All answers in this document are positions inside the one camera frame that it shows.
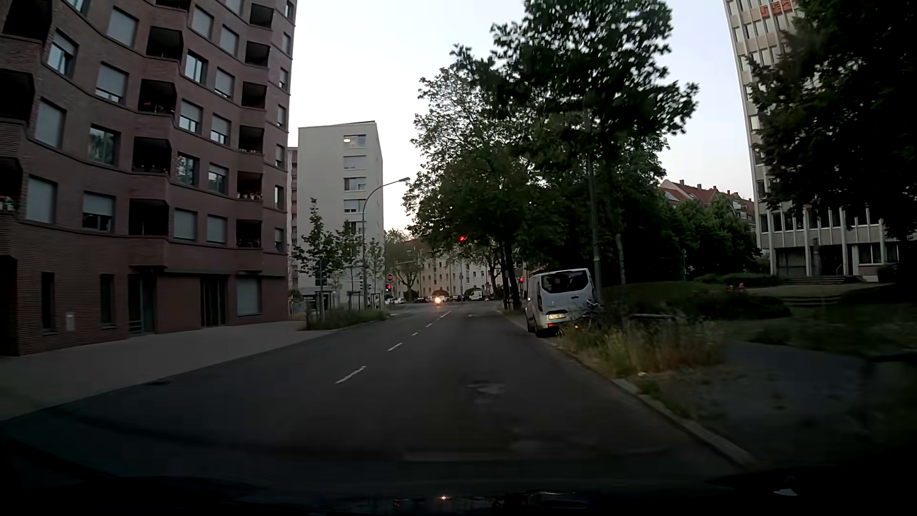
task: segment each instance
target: dry grass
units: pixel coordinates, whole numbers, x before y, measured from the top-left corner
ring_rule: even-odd
[[[722,362],[721,336],[712,323],[662,322],[598,331],[572,331],[561,345],[609,376],[658,373]]]

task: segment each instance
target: curb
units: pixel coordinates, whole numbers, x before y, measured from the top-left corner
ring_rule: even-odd
[[[514,320],[510,320],[510,322],[513,322],[516,324],[516,326],[521,327],[521,325],[519,325]],[[605,378],[606,380],[611,381],[613,384],[621,388],[624,392],[639,399],[640,401],[644,403],[644,405],[662,414],[667,419],[669,419],[670,421],[678,425],[682,430],[691,434],[696,439],[700,440],[702,443],[710,446],[715,452],[724,456],[726,459],[736,464],[737,466],[743,467],[746,470],[759,469],[759,467],[761,466],[762,463],[760,460],[755,458],[753,455],[751,455],[744,448],[740,447],[738,444],[735,444],[732,441],[729,441],[722,435],[719,435],[717,433],[711,432],[710,430],[707,430],[697,421],[682,418],[675,412],[672,412],[671,410],[669,410],[668,407],[666,407],[661,401],[654,399],[646,394],[640,394],[640,389],[637,388],[637,386],[635,386],[634,384],[630,383],[629,381],[623,378],[608,377],[604,372],[596,369],[595,367],[592,367],[589,364],[586,364],[585,362],[580,360],[580,358],[577,355],[564,349],[562,346],[560,346],[560,343],[555,341],[554,339],[551,339],[551,340],[544,339],[542,342],[545,342],[552,348],[558,351],[561,351],[567,357],[576,361],[577,364],[581,365],[582,367],[586,369],[589,369],[596,375],[599,375],[602,378]]]

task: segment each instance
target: sidewalk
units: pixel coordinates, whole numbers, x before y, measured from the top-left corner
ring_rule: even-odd
[[[298,331],[301,326],[220,326],[0,357],[0,421],[330,333]]]

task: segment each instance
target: van windshield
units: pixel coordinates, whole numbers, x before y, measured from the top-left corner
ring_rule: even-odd
[[[549,294],[576,292],[586,288],[589,277],[586,271],[564,271],[541,276],[541,287]]]

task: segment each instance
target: car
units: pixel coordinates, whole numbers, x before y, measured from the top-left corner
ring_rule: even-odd
[[[594,300],[589,269],[569,269],[532,275],[525,301],[525,327],[545,337],[560,323],[576,320]]]

